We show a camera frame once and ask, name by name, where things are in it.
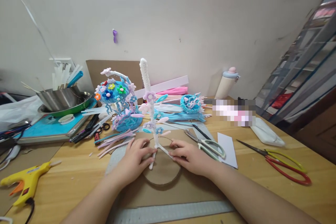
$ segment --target cutting mat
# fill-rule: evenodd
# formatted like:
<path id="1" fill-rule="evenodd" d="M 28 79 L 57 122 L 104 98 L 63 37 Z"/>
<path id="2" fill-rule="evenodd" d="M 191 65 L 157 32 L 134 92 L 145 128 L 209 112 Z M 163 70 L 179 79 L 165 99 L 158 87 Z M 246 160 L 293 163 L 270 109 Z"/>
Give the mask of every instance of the cutting mat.
<path id="1" fill-rule="evenodd" d="M 175 130 L 175 128 L 168 125 L 162 126 L 164 130 Z M 174 124 L 174 126 L 181 129 L 192 128 L 192 126 L 189 125 Z M 214 140 L 204 123 L 198 122 L 197 126 L 212 140 Z M 195 130 L 195 133 L 197 137 L 202 138 L 200 132 Z M 124 156 L 125 151 L 126 146 L 123 146 L 113 152 L 105 174 L 108 174 L 118 164 Z M 136 209 L 119 209 L 118 199 L 119 198 L 115 200 L 106 223 L 150 224 L 232 212 L 235 210 L 229 201 L 207 201 L 188 204 L 147 206 Z"/>

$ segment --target wooden desk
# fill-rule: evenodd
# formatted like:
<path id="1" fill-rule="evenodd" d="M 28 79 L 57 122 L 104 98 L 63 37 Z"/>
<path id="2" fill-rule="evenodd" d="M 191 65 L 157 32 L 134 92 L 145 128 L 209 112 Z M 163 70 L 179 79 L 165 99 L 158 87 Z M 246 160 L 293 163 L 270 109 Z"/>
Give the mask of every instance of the wooden desk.
<path id="1" fill-rule="evenodd" d="M 282 152 L 299 160 L 308 170 L 313 184 L 310 187 L 298 185 L 273 169 L 260 154 L 243 146 L 235 139 L 247 142 L 258 148 L 264 148 L 250 128 L 227 127 L 218 118 L 209 118 L 206 126 L 217 139 L 217 132 L 231 136 L 236 150 L 239 172 L 268 188 L 282 198 L 316 218 L 323 224 L 336 223 L 336 166 L 296 141 L 283 131 L 266 122 L 286 143 Z M 101 137 L 111 132 L 102 133 Z M 53 167 L 39 182 L 35 195 L 35 213 L 30 221 L 34 223 L 59 223 L 104 176 L 110 155 L 97 158 L 99 151 L 93 141 L 82 141 L 77 145 L 65 143 L 51 161 L 62 160 L 62 164 Z M 14 223 L 24 223 L 30 207 L 17 210 L 11 208 L 7 217 Z M 237 212 L 179 220 L 170 223 L 245 223 Z"/>

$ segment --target white-handled scissors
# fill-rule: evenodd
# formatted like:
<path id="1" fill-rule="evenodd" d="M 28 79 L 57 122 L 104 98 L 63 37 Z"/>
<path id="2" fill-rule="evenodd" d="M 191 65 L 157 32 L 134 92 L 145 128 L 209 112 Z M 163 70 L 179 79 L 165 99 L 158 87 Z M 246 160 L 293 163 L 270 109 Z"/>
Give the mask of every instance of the white-handled scissors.
<path id="1" fill-rule="evenodd" d="M 187 134 L 192 140 L 197 142 L 198 148 L 204 151 L 213 159 L 219 161 L 219 158 L 216 156 L 220 156 L 221 158 L 225 159 L 225 151 L 217 142 L 208 140 L 208 139 L 198 139 L 194 136 L 188 129 L 183 130 L 185 134 Z"/>

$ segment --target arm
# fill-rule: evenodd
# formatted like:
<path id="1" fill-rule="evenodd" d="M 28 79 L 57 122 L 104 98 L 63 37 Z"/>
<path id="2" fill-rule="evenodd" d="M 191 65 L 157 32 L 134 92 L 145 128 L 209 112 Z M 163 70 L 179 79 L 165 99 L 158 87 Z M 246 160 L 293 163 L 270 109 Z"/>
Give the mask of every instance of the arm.
<path id="1" fill-rule="evenodd" d="M 105 224 L 120 191 L 154 161 L 152 157 L 142 160 L 145 155 L 156 152 L 149 147 L 143 148 L 148 142 L 148 139 L 130 141 L 118 165 L 69 213 L 62 224 Z"/>
<path id="2" fill-rule="evenodd" d="M 319 223 L 273 192 L 215 161 L 196 146 L 173 140 L 171 147 L 174 146 L 180 148 L 170 152 L 173 160 L 190 172 L 210 179 L 249 224 Z"/>

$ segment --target white pipe cleaner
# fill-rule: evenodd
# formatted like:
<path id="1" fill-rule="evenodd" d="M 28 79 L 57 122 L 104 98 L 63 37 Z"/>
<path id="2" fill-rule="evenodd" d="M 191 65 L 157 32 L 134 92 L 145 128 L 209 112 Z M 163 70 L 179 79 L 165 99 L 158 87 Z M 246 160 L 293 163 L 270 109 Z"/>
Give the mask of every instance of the white pipe cleaner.
<path id="1" fill-rule="evenodd" d="M 153 129 L 153 134 L 154 134 L 154 141 L 155 141 L 155 148 L 159 148 L 161 150 L 163 150 L 164 153 L 166 153 L 168 156 L 170 156 L 168 154 L 168 151 L 163 148 L 163 146 L 159 143 L 159 136 L 158 134 L 161 133 L 162 134 L 162 128 L 156 128 L 156 120 L 154 119 L 154 102 L 153 100 L 155 100 L 156 96 L 154 92 L 151 92 L 151 83 L 149 82 L 149 75 L 148 75 L 148 71 L 147 71 L 147 61 L 142 58 L 140 60 L 140 70 L 141 70 L 141 75 L 142 75 L 142 81 L 143 84 L 145 86 L 145 95 L 143 97 L 144 100 L 147 100 L 147 110 L 149 111 L 149 116 L 150 116 L 150 121 L 151 123 L 147 125 L 151 127 L 151 129 Z M 152 170 L 153 169 L 153 164 L 154 162 L 152 162 L 149 166 L 149 169 Z"/>

